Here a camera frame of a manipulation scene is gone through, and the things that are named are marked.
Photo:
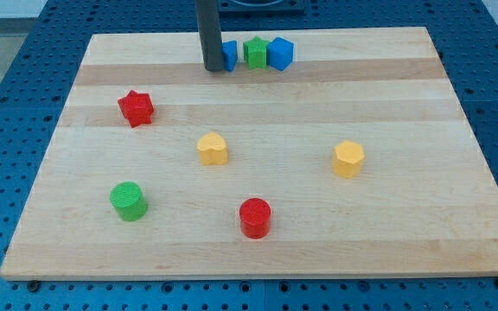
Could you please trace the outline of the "dark grey cylindrical pointer rod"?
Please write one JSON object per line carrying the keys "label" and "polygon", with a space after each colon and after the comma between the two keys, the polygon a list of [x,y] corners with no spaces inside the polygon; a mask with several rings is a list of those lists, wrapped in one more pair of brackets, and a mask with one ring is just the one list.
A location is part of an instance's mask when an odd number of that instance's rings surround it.
{"label": "dark grey cylindrical pointer rod", "polygon": [[195,14],[204,67],[209,72],[222,71],[224,60],[218,2],[216,0],[195,0]]}

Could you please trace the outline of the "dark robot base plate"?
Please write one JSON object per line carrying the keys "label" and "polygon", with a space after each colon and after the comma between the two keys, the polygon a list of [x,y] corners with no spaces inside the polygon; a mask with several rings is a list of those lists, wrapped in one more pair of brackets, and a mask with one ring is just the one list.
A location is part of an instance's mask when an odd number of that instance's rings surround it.
{"label": "dark robot base plate", "polygon": [[225,14],[272,14],[305,11],[304,0],[218,0],[219,12]]}

